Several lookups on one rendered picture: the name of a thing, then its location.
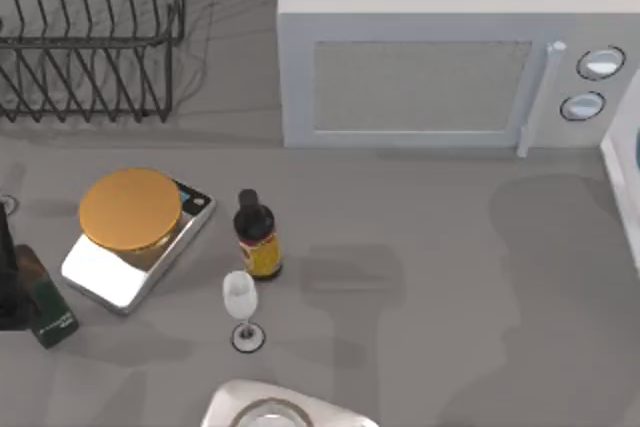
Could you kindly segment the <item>dark brown bottle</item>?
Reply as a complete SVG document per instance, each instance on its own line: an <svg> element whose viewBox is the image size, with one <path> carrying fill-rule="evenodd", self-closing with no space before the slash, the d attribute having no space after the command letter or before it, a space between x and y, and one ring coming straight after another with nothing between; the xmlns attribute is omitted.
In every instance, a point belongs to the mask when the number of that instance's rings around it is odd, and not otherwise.
<svg viewBox="0 0 640 427"><path fill-rule="evenodd" d="M281 246L272 210L254 189L238 194L233 227L245 262L245 270L257 282L276 278L282 269Z"/></svg>

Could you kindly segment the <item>clear wine glass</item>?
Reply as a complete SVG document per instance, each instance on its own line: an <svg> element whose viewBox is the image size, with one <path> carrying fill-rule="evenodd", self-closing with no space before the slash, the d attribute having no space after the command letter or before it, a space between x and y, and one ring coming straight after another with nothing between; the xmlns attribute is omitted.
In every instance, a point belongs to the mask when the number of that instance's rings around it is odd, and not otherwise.
<svg viewBox="0 0 640 427"><path fill-rule="evenodd" d="M240 353L251 354L266 341L264 329L251 320L258 307L254 279L244 270L229 272L223 279L223 301L227 313L237 321L231 344Z"/></svg>

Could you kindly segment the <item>microwave oven door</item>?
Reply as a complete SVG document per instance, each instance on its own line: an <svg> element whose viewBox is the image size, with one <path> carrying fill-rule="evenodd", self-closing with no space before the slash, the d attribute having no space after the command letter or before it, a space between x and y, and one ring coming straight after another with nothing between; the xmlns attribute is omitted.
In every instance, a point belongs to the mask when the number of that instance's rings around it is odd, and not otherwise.
<svg viewBox="0 0 640 427"><path fill-rule="evenodd" d="M567 14L282 13L289 147L515 148Z"/></svg>

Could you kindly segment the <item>orange round scale plate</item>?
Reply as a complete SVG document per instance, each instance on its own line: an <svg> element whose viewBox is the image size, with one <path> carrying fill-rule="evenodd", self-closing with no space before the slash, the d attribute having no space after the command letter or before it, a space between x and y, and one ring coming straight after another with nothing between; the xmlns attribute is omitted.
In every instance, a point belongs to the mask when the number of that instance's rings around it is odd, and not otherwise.
<svg viewBox="0 0 640 427"><path fill-rule="evenodd" d="M110 172L79 203L82 232L95 244L120 252L146 249L168 236L182 212L179 188L167 174L148 167Z"/></svg>

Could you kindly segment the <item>silver kitchen scale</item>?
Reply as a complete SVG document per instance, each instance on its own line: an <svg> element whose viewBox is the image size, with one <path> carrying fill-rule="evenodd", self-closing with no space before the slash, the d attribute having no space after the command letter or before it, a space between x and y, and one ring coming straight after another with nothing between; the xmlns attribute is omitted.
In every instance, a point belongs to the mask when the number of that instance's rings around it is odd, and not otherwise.
<svg viewBox="0 0 640 427"><path fill-rule="evenodd" d="M170 236L149 252L117 253L81 235L61 264L63 279L106 309L126 316L189 248L217 207L217 199L177 182L182 210Z"/></svg>

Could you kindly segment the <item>pale grey rounded appliance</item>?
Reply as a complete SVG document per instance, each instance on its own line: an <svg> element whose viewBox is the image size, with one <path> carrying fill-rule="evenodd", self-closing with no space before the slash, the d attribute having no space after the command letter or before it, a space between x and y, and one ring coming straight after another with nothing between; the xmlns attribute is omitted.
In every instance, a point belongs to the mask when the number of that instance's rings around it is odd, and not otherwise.
<svg viewBox="0 0 640 427"><path fill-rule="evenodd" d="M261 381L234 379L213 394L199 427L380 427L369 417Z"/></svg>

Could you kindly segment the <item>small microwave knob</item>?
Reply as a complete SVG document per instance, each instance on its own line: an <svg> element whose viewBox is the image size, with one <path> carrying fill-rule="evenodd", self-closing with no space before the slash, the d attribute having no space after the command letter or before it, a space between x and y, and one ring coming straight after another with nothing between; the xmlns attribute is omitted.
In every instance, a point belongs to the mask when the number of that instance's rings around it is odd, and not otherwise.
<svg viewBox="0 0 640 427"><path fill-rule="evenodd" d="M597 117L605 108L605 97L594 91L566 98L559 107L562 118L569 122L584 122Z"/></svg>

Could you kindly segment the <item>dark green box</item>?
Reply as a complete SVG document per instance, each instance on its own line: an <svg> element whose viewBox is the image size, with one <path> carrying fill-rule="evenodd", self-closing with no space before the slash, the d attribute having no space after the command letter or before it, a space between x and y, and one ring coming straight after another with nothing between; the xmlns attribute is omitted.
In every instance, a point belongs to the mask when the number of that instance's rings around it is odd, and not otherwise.
<svg viewBox="0 0 640 427"><path fill-rule="evenodd" d="M75 333L80 324L35 251L14 248L18 273L30 302L29 327L41 346L50 349Z"/></svg>

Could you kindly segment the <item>white appliance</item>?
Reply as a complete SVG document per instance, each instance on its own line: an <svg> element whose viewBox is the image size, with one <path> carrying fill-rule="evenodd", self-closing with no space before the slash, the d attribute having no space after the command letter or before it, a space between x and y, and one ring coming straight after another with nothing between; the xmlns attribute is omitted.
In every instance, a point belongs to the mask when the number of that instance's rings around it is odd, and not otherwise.
<svg viewBox="0 0 640 427"><path fill-rule="evenodd" d="M622 98L600 149L640 276L640 68Z"/></svg>

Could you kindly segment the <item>large microwave knob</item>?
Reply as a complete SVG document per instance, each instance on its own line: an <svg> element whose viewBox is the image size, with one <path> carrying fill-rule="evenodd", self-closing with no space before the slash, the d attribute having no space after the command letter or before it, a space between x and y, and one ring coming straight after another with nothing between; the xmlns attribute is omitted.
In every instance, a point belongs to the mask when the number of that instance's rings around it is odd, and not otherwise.
<svg viewBox="0 0 640 427"><path fill-rule="evenodd" d="M626 62L626 54L616 46L590 50L577 62L578 75L589 81L601 81L616 75Z"/></svg>

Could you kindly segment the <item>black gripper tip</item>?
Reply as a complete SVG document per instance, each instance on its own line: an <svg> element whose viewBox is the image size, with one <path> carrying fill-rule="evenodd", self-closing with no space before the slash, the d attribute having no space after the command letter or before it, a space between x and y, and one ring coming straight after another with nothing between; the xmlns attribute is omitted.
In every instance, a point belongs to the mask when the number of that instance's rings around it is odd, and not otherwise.
<svg viewBox="0 0 640 427"><path fill-rule="evenodd" d="M28 328L28 296L20 280L7 214L0 203L0 332Z"/></svg>

